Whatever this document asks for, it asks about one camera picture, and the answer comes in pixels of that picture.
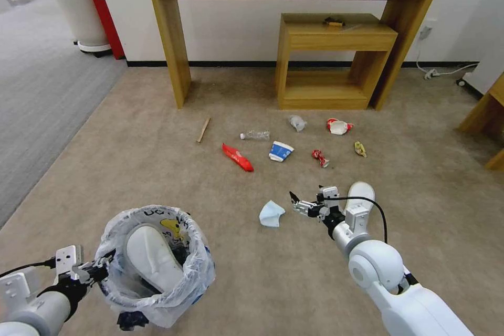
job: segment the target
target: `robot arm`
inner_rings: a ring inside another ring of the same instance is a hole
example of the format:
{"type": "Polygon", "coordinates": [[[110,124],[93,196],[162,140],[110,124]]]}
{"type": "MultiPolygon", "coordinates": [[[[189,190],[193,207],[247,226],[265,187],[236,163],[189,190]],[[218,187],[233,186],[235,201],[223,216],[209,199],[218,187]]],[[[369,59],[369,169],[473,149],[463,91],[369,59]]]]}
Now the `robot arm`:
{"type": "Polygon", "coordinates": [[[391,336],[472,336],[436,293],[418,283],[394,247],[372,240],[367,231],[370,206],[360,202],[341,212],[338,201],[345,198],[335,186],[321,187],[315,202],[290,195],[295,211],[326,225],[351,277],[378,307],[391,336]]]}
{"type": "Polygon", "coordinates": [[[56,251],[54,285],[40,291],[34,267],[0,278],[7,308],[7,321],[0,323],[0,336],[56,336],[72,317],[89,288],[108,276],[106,266],[115,250],[98,261],[82,264],[81,246],[56,251]]]}

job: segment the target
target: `wooden side table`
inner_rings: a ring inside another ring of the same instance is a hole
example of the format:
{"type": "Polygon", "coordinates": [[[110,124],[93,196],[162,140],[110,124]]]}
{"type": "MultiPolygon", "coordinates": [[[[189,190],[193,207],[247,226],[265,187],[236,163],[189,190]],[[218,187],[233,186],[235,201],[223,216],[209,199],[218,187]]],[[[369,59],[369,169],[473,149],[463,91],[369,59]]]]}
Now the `wooden side table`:
{"type": "Polygon", "coordinates": [[[281,109],[366,109],[397,33],[372,14],[284,13],[275,74],[281,109]],[[326,17],[345,26],[329,26],[326,17]],[[350,70],[289,71],[294,50],[357,51],[350,70]]]}
{"type": "MultiPolygon", "coordinates": [[[[460,131],[501,137],[504,129],[504,73],[476,104],[458,127],[460,131]]],[[[504,171],[504,149],[485,165],[486,169],[504,171]]]]}

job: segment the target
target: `potted plant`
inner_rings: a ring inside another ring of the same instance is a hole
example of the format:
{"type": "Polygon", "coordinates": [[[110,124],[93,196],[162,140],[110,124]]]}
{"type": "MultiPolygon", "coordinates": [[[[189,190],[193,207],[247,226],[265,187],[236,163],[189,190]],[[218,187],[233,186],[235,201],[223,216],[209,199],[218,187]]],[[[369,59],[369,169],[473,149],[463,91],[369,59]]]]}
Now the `potted plant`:
{"type": "Polygon", "coordinates": [[[110,49],[93,0],[56,1],[82,51],[99,53],[110,49]]]}

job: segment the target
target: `power outlet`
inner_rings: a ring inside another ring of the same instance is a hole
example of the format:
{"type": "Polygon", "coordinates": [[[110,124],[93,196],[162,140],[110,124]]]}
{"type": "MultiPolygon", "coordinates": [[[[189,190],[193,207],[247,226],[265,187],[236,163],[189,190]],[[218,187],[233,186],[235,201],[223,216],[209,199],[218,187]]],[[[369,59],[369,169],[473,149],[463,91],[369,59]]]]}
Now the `power outlet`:
{"type": "Polygon", "coordinates": [[[424,26],[420,29],[419,39],[424,40],[427,39],[429,35],[431,35],[432,29],[434,29],[434,25],[436,24],[437,19],[435,18],[427,18],[424,22],[424,26]]]}

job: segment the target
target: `garbage bin liner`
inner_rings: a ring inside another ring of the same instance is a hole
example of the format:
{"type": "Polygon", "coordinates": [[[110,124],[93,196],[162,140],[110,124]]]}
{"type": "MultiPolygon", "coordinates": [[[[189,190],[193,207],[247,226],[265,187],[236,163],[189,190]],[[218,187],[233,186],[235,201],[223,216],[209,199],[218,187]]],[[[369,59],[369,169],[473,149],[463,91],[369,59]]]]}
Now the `garbage bin liner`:
{"type": "Polygon", "coordinates": [[[98,259],[116,250],[109,277],[100,283],[100,289],[113,310],[141,311],[152,323],[169,328],[215,279],[215,264],[207,244],[196,222],[177,207],[149,205],[123,211],[107,223],[95,254],[98,259]],[[124,255],[128,233],[145,223],[164,235],[183,266],[184,277],[171,292],[159,293],[151,287],[124,255]]]}

